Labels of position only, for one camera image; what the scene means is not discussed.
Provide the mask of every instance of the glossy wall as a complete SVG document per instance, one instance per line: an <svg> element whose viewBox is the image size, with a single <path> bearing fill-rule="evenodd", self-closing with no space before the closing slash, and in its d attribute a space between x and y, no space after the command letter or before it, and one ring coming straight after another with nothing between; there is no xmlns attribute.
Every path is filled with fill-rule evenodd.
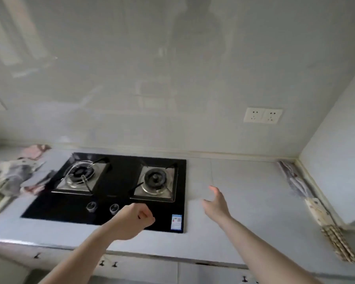
<svg viewBox="0 0 355 284"><path fill-rule="evenodd" d="M0 0L0 139L297 156L354 74L355 0Z"/></svg>

